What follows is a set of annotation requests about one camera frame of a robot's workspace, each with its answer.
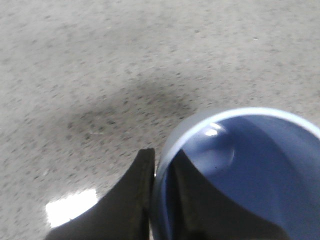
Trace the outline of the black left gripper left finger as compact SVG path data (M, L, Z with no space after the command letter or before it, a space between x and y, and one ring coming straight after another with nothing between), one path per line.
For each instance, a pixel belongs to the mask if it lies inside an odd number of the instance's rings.
M47 240L148 240L155 150L138 151L133 163L97 204L53 228Z

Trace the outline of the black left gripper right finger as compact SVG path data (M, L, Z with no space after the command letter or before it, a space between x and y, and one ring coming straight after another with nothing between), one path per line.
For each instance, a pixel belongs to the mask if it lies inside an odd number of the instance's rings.
M229 199L192 164L183 150L165 181L167 236L171 240L287 240L287 233Z

